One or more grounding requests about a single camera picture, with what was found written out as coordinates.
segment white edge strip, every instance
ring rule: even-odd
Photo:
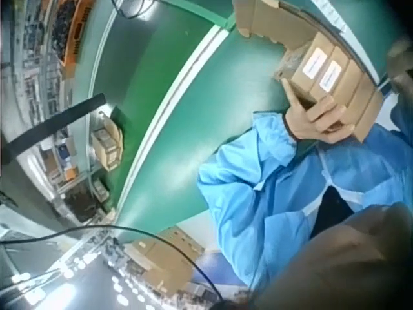
[[[212,54],[217,50],[221,43],[228,36],[228,31],[221,29],[219,26],[214,25],[210,31],[205,35],[202,41],[198,44],[192,55],[188,58],[185,65],[175,78],[175,81],[166,93],[162,103],[160,104],[154,118],[149,125],[148,130],[142,140],[142,143],[137,150],[136,156],[129,170],[121,196],[117,204],[116,219],[119,216],[123,205],[125,204],[126,197],[129,194],[130,189],[135,181],[137,173],[142,167],[143,162],[156,138],[159,136],[163,126],[171,115],[175,106],[179,103],[183,94],[188,89],[189,85],[195,79],[199,71],[204,64],[209,60]]]
[[[118,8],[121,7],[123,4],[124,0],[117,0],[116,5]],[[112,13],[109,16],[108,23],[106,24],[105,30],[103,31],[103,35],[99,44],[99,47],[97,48],[96,52],[96,57],[95,57],[95,62],[93,65],[92,69],[92,76],[90,77],[90,85],[89,85],[89,92],[88,92],[88,98],[93,96],[93,90],[95,88],[95,81],[96,81],[96,74],[97,70],[99,68],[99,64],[101,62],[101,57],[103,53],[103,49],[106,44],[106,40],[108,39],[110,29],[112,29],[112,25],[115,21],[116,18],[116,9],[114,8],[112,10]],[[86,162],[87,162],[87,169],[90,171],[90,156],[89,156],[89,136],[90,136],[90,114],[86,115],[86,137],[85,137],[85,145],[86,145]]]

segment stacked boxes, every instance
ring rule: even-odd
[[[276,79],[280,78],[289,80],[305,109],[327,94],[346,106],[340,121],[356,125],[354,136],[359,141],[366,138],[383,101],[370,77],[321,32],[312,42],[285,54],[276,72]]]
[[[239,32],[257,34],[286,48],[275,78],[289,80],[305,109],[327,94],[347,107],[342,124],[355,124],[354,136],[363,141],[383,96],[364,64],[340,35],[311,15],[276,0],[234,0]]]

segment finger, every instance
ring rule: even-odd
[[[320,140],[328,144],[335,144],[348,138],[354,132],[354,125],[344,125],[339,130],[321,134]]]
[[[292,90],[290,83],[286,79],[281,79],[281,84],[283,85],[285,94],[287,95],[287,99],[290,102],[290,105],[294,108],[302,107],[301,103],[299,102],[296,94]]]
[[[343,105],[336,105],[332,110],[326,112],[314,122],[318,132],[326,131],[330,126],[335,124],[343,114],[346,112],[346,107]]]
[[[313,122],[324,113],[332,110],[335,106],[336,103],[334,102],[333,97],[327,95],[307,111],[307,118],[309,121]]]

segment green conveyor belt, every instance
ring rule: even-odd
[[[121,127],[124,153],[106,185],[116,205],[145,132],[166,92],[212,24],[160,3],[149,21],[117,17],[97,73],[95,93],[117,104],[112,119]]]
[[[272,78],[283,52],[281,45],[258,37],[229,35],[154,143],[119,225],[160,231],[207,208],[196,187],[199,165],[228,138],[246,131],[253,112],[287,106],[281,85]]]

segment white label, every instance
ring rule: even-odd
[[[341,71],[342,71],[341,66],[335,61],[332,61],[330,66],[328,66],[328,69],[325,72],[323,78],[321,79],[320,87],[326,92],[330,92],[330,90],[334,86],[334,83],[337,81],[338,77],[340,76]]]
[[[331,25],[338,28],[341,32],[346,31],[347,24],[329,0],[312,0],[312,2],[318,7],[321,13],[323,13]]]
[[[360,57],[362,62],[364,62],[367,70],[372,75],[376,83],[380,82],[379,75],[374,68],[369,56],[364,50],[361,43],[358,41],[356,36],[351,31],[350,27],[346,24],[344,19],[340,16],[337,10],[331,5],[329,0],[311,0],[316,7],[323,13],[327,20],[336,28],[340,29],[341,37],[353,48],[353,50]]]
[[[310,79],[314,79],[326,60],[327,54],[317,47],[305,64],[303,73]]]

